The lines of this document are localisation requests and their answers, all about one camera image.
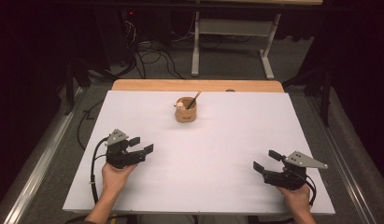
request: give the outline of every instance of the human hand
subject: human hand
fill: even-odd
[[[136,165],[130,165],[122,169],[117,169],[106,163],[102,167],[102,178],[104,179],[103,194],[110,193],[118,196],[127,183],[128,176],[136,168]]]
[[[117,169],[109,163],[105,163],[102,167],[102,178],[104,179],[102,194],[91,213],[85,218],[86,221],[99,224],[107,223],[107,217],[113,205],[127,183],[128,176],[135,168],[136,165],[131,165]]]
[[[310,213],[310,188],[307,184],[296,190],[281,187],[277,189],[284,195],[285,202],[297,223],[316,223]]]

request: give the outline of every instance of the gray carpet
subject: gray carpet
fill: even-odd
[[[200,75],[198,78],[264,79],[262,64],[257,54],[258,48],[256,48],[256,46],[261,46],[264,42],[261,39],[254,39],[248,42],[236,43],[235,40],[225,40],[215,49],[209,48],[217,44],[214,40],[202,41],[202,45],[206,49],[201,50]],[[310,43],[311,41],[293,43],[290,39],[275,41],[269,59],[277,80],[284,81],[297,74]],[[190,42],[188,41],[182,41],[179,44],[182,46],[174,44],[172,48],[156,44],[155,48],[168,51],[175,63],[176,70],[183,77],[191,78],[192,46],[189,45]],[[162,51],[162,54],[158,54],[152,49],[147,49],[147,46],[144,51],[140,52],[145,63],[146,77],[174,78],[173,75],[177,76],[166,53]],[[138,68],[140,73],[137,69],[134,69],[123,78],[140,78],[140,74],[143,74],[141,63],[138,63]],[[112,69],[116,72],[121,68],[114,64]],[[103,100],[106,92],[111,88],[110,82],[99,79],[93,79],[92,81],[92,86],[85,91],[83,100],[75,108],[75,116],[67,128],[50,168],[21,223],[65,223],[70,218],[79,216],[62,210],[67,192],[78,169],[78,163],[83,155],[83,150],[79,146],[77,139],[78,126],[85,114],[83,110],[90,109],[100,100]],[[293,106],[313,156],[319,161],[325,161],[331,167],[331,169],[320,173],[324,182],[327,183],[326,188],[334,204],[336,214],[316,217],[316,220],[319,223],[366,223],[361,219],[354,201],[349,196],[349,189],[345,184],[336,157],[331,150],[331,143],[328,141],[325,129],[322,129],[320,120],[317,117],[317,110],[314,105],[319,99],[305,97],[301,87],[288,88],[286,91],[291,95]],[[89,117],[93,119],[82,121],[79,136],[83,146],[87,145],[99,109],[100,105],[92,110]],[[364,151],[363,145],[353,131],[352,125],[349,124],[347,116],[342,111],[341,104],[335,97],[335,92],[333,92],[331,98],[329,119],[331,125],[329,131],[333,133],[335,142],[344,153],[349,169],[354,174],[363,197],[372,210],[376,223],[384,223],[384,181]],[[17,200],[44,146],[44,143],[40,143],[36,148],[0,205],[0,223],[4,222],[9,210]],[[262,217],[262,220],[274,219],[277,219],[277,217]]]

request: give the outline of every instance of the table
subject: table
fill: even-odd
[[[224,92],[229,89],[236,92]],[[252,168],[252,162],[257,161],[268,170],[280,171],[281,163],[267,156],[268,149],[290,155],[297,148],[311,156],[289,95],[283,92],[280,83],[118,80],[112,90],[104,101],[64,210],[88,212],[93,208],[89,185],[92,152],[99,140],[119,128],[131,138],[140,136],[140,147],[154,144],[154,151],[131,174],[114,212],[238,215],[288,212],[277,190],[264,184],[262,176]],[[203,93],[197,100],[197,120],[176,122],[173,103],[178,97],[195,95],[199,90]],[[105,151],[101,146],[97,155]],[[102,188],[100,169],[104,162],[100,159],[95,164],[98,192]],[[307,173],[319,189],[312,212],[333,214],[319,172],[308,169]]]
[[[140,2],[140,1],[126,1],[126,2],[119,2],[119,1],[68,1],[68,0],[55,0],[52,3],[56,6],[67,6],[67,7],[124,7],[124,8],[130,8],[130,9],[155,9],[155,10],[167,10],[167,9],[173,9],[173,10],[186,10],[186,11],[220,11],[220,12],[273,12],[275,14],[280,14],[282,12],[286,11],[296,11],[296,12],[304,12],[304,11],[311,11],[316,13],[323,13],[326,14],[328,12],[339,12],[343,13],[345,11],[350,11],[348,7],[324,7],[324,6],[317,6],[321,4],[321,0],[259,0],[261,1],[261,4],[252,4],[250,1],[255,0],[247,0],[245,2],[238,2],[237,4],[227,4],[233,2],[232,0],[228,1],[215,1],[214,4],[205,4],[206,1],[201,2],[201,4],[197,4],[195,1],[185,1],[185,2],[171,2],[171,3],[165,3],[165,2]],[[197,56],[193,56],[193,60],[196,63],[199,63],[199,60]],[[74,103],[74,98],[72,92],[73,84],[72,84],[72,76],[74,74],[71,72],[71,69],[68,68],[67,71],[67,81],[66,81],[66,87],[68,90],[67,92],[67,101],[70,105],[70,109]]]
[[[208,2],[231,2],[231,3],[256,3],[256,4],[280,4],[280,5],[321,5],[322,0],[207,0]],[[280,13],[276,13],[272,21],[238,21],[200,19],[200,12],[195,12],[194,23],[194,48],[192,53],[192,76],[197,77],[200,64],[200,34],[214,35],[250,35],[265,36],[267,42],[264,49],[260,49],[263,69],[267,79],[274,79],[273,70],[268,61],[268,53],[273,43],[274,35],[278,27]]]

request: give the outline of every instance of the black cable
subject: black cable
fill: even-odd
[[[139,75],[141,76],[142,79],[146,79],[146,70],[145,70],[145,65],[144,65],[144,62],[142,61],[142,57],[141,55],[139,54],[139,52],[137,51],[136,52],[136,55],[138,55],[138,58],[139,58],[139,61],[141,62],[142,64],[142,69],[143,69],[143,76],[141,75],[141,72],[139,71],[139,68],[138,66],[136,67],[136,69],[138,70],[139,72]]]
[[[223,43],[223,36],[222,35],[205,35],[205,38],[207,37],[211,37],[211,36],[214,36],[214,37],[218,37],[219,38],[219,43],[216,44],[215,46],[213,47],[205,47],[201,44],[201,42],[199,43],[199,47],[202,48],[202,49],[215,49],[217,47],[219,47],[222,43]]]
[[[93,78],[96,78],[96,79],[112,79],[113,81],[119,79],[119,77],[121,76],[124,76],[125,74],[131,72],[134,68],[135,68],[135,57],[133,57],[132,59],[130,59],[130,62],[128,63],[128,66],[122,70],[121,72],[119,72],[118,74],[112,74],[111,72],[103,69],[103,68],[98,68],[98,67],[93,67],[92,70],[96,71],[97,73],[99,73],[100,75],[102,76],[96,76],[94,74],[91,74],[89,73],[89,77],[93,77]]]
[[[143,58],[143,57],[145,57],[145,56],[147,56],[147,55],[149,55],[149,54],[158,54],[159,57],[158,57],[156,60],[154,60],[153,62],[149,62],[149,63],[144,62],[145,64],[157,63],[157,62],[162,58],[163,55],[162,55],[162,54],[160,53],[160,51],[158,51],[157,49],[154,49],[154,48],[152,48],[152,47],[150,47],[149,49],[153,50],[153,52],[147,52],[147,53],[143,54],[143,55],[141,56],[141,58]]]
[[[106,140],[107,140],[107,137],[105,137],[101,141],[99,141],[99,143],[98,143],[98,145],[96,145],[95,151],[93,152],[93,155],[92,155],[92,169],[91,169],[91,175],[90,175],[90,179],[91,179],[90,184],[92,185],[92,196],[93,196],[93,200],[94,200],[95,203],[98,202],[98,193],[96,192],[96,186],[95,186],[95,175],[93,173],[93,169],[94,169],[94,165],[95,165],[95,160],[96,160],[95,157],[96,157],[96,152],[98,151],[98,148]]]
[[[98,160],[99,158],[104,157],[105,155],[106,155],[106,154],[103,154],[103,155],[101,155],[101,156],[95,157],[95,160]]]
[[[183,38],[181,40],[173,41],[172,43],[174,45],[180,46],[180,47],[188,47],[192,46],[194,44],[194,40],[192,39],[193,35],[188,36],[187,38]]]
[[[83,111],[83,112],[84,112],[84,116],[83,116],[83,118],[81,118],[80,122],[78,123],[77,139],[78,139],[78,144],[79,144],[80,147],[83,149],[83,151],[86,149],[86,147],[83,146],[83,144],[81,143],[81,140],[80,140],[80,128],[81,128],[81,124],[83,123],[83,120],[84,120],[86,117],[87,117],[86,119],[92,119],[92,118],[89,117],[90,114],[91,114],[91,112],[92,112],[92,110],[93,110],[96,106],[102,104],[103,102],[104,102],[104,100],[101,100],[101,101],[99,101],[98,103],[96,103],[95,105],[93,105],[92,107],[90,107],[90,109],[88,109],[88,110],[84,110],[84,111]]]
[[[313,196],[311,197],[311,200],[309,202],[310,206],[313,205],[314,201],[315,201],[315,198],[316,198],[316,194],[317,194],[317,189],[315,187],[315,184],[314,184],[314,181],[307,175],[307,177],[313,182],[314,186],[312,186],[306,179],[304,179],[301,175],[297,174],[296,172],[292,171],[292,170],[289,170],[291,173],[293,173],[294,175],[297,175],[300,179],[302,179],[303,181],[305,181],[305,183],[308,185],[308,187],[311,189],[311,191],[313,192]]]
[[[153,41],[152,40],[146,40],[146,41],[141,41],[138,43],[138,51],[144,51],[146,49],[151,49],[153,47]]]
[[[164,50],[164,49],[162,49],[162,51],[168,55],[168,58],[169,58],[170,61],[172,62],[172,67],[173,67],[173,69],[174,69],[174,72],[178,75],[178,77],[172,75],[171,72],[170,72],[170,74],[171,74],[173,77],[177,77],[177,78],[180,78],[180,79],[187,79],[187,78],[183,77],[183,76],[177,71],[177,69],[175,68],[175,62],[174,62],[174,60],[172,60],[171,55],[170,55],[166,50]]]
[[[234,35],[225,35],[223,37],[223,39],[225,39],[227,41],[234,42],[234,43],[247,43],[247,42],[252,41],[252,40],[257,38],[257,36],[251,35],[251,36],[248,36],[247,39],[245,39],[245,40],[235,40],[235,39],[232,39],[232,38],[227,38],[229,36],[234,36]]]
[[[104,76],[104,77],[106,77],[112,81],[116,81],[118,79],[112,73],[108,72],[106,69],[101,68],[100,66],[97,66],[93,63],[89,63],[89,62],[85,61],[84,59],[78,59],[78,61],[80,62],[80,64],[82,66],[85,67],[86,70],[93,70],[93,71],[99,73],[100,75],[102,75],[102,76]]]
[[[317,187],[315,186],[315,183],[313,181],[313,179],[311,179],[311,177],[308,175],[307,178],[311,181],[311,183],[314,185],[314,189],[317,189]]]

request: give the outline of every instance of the wire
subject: wire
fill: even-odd
[[[83,120],[84,119],[93,119],[93,118],[90,118],[90,114],[92,112],[92,110],[102,104],[104,102],[104,100],[101,100],[99,101],[98,103],[96,103],[95,105],[93,105],[92,107],[90,107],[90,109],[88,110],[83,110],[84,112],[84,115],[83,115],[83,118],[81,118],[80,122],[78,123],[78,132],[77,132],[77,138],[78,138],[78,145],[83,149],[83,151],[86,149],[85,146],[83,146],[83,144],[81,143],[81,140],[80,140],[80,128],[81,128],[81,124],[83,123]]]
[[[308,175],[307,178],[311,181],[311,183],[314,185],[314,189],[316,189],[317,187],[315,186],[315,183],[313,181],[313,179],[311,179],[311,177]]]
[[[101,79],[101,80],[107,79],[107,77],[111,77],[111,78],[114,78],[114,80],[115,80],[115,79],[118,79],[119,77],[129,73],[134,68],[135,68],[135,57],[132,56],[132,58],[130,59],[130,62],[128,62],[128,66],[124,70],[119,72],[118,74],[113,74],[110,71],[107,71],[106,69],[99,68],[99,67],[95,66],[95,67],[92,67],[92,70],[96,71],[100,75],[103,75],[103,74],[106,74],[106,75],[105,76],[96,76],[92,73],[89,73],[89,77],[93,77],[93,78]]]
[[[127,35],[125,36],[125,44],[127,45],[127,48],[129,48],[128,46],[128,42],[127,42],[127,37],[128,35],[131,33],[131,28],[133,28],[133,40],[131,41],[130,45],[132,45],[134,42],[135,42],[135,37],[136,37],[136,28],[134,27],[134,25],[132,23],[130,23],[129,21],[124,21],[126,24],[128,24],[128,32],[127,32]]]
[[[308,187],[311,189],[311,191],[313,192],[313,196],[311,197],[311,200],[309,202],[310,206],[313,205],[314,201],[315,201],[315,198],[316,198],[316,195],[317,195],[317,189],[316,189],[316,186],[314,184],[314,181],[307,175],[306,177],[308,177],[311,182],[313,183],[313,185],[311,185],[306,179],[304,179],[301,175],[297,174],[296,172],[292,171],[292,170],[289,170],[291,173],[293,173],[294,175],[297,175],[300,179],[302,179],[303,181],[305,181],[305,183],[308,185]]]
[[[138,55],[139,61],[140,61],[141,64],[142,64],[143,76],[141,75],[141,71],[139,70],[139,67],[138,67],[138,66],[136,66],[136,69],[138,70],[139,75],[141,76],[141,78],[142,78],[142,79],[146,79],[146,70],[145,70],[145,65],[144,65],[144,63],[143,63],[143,61],[142,61],[142,57],[141,57],[141,55],[139,54],[138,51],[136,52],[136,55]]]
[[[98,148],[106,140],[107,140],[107,137],[105,137],[101,141],[99,141],[99,143],[98,143],[98,145],[96,145],[95,151],[93,152],[93,155],[92,155],[92,169],[91,169],[91,175],[90,175],[90,179],[91,179],[90,184],[92,185],[92,196],[93,196],[93,200],[94,200],[95,203],[98,202],[98,193],[96,192],[96,186],[95,186],[95,175],[93,173],[93,169],[94,169],[94,165],[95,165],[95,160],[96,160],[95,157],[96,157],[96,152],[98,151]]]
[[[235,43],[246,43],[246,42],[252,41],[258,37],[258,36],[251,35],[251,36],[248,36],[247,39],[245,39],[245,40],[235,40],[232,38],[228,38],[230,36],[235,36],[235,35],[225,35],[223,37],[223,39],[225,39],[227,41],[235,42]]]
[[[101,155],[101,156],[95,157],[95,160],[98,160],[99,158],[104,157],[105,155],[106,155],[106,154],[103,154],[103,155]]]
[[[177,40],[173,40],[172,42],[175,43],[175,42],[178,42],[178,41],[181,41],[181,40],[184,40],[184,39],[188,39],[194,35],[189,35],[189,33],[192,31],[192,25],[194,23],[194,20],[195,20],[195,12],[193,12],[192,14],[192,21],[191,21],[191,25],[189,26],[189,30],[188,32],[183,36],[181,37],[180,39],[177,39]]]
[[[144,51],[144,50],[150,49],[152,47],[153,47],[153,41],[151,41],[151,40],[141,41],[141,42],[138,43],[138,50],[139,51]]]
[[[164,49],[155,49],[152,45],[150,45],[150,47],[148,48],[145,48],[143,50],[139,50],[138,52],[144,52],[142,55],[140,55],[140,61],[142,62],[142,64],[153,64],[153,63],[157,63],[158,61],[160,61],[160,59],[164,58],[165,59],[165,62],[166,62],[166,68],[167,68],[167,71],[168,73],[172,76],[172,77],[175,77],[175,78],[180,78],[180,79],[187,79],[185,77],[183,77],[178,71],[177,71],[177,68],[175,66],[175,62],[174,60],[172,59],[171,57],[171,54],[168,53],[166,50]],[[143,58],[145,58],[147,55],[150,55],[150,54],[157,54],[158,57],[152,61],[152,62],[144,62],[143,61]]]
[[[222,43],[223,43],[223,35],[202,35],[203,37],[207,38],[207,37],[217,37],[216,39],[219,39],[219,43],[214,45],[213,47],[205,47],[201,42],[199,43],[199,46],[200,48],[202,49],[215,49],[217,47],[219,47]]]
[[[190,35],[186,38],[176,40],[175,42],[172,42],[174,45],[180,46],[180,47],[188,47],[192,46],[194,44],[194,40],[191,39],[194,35]]]

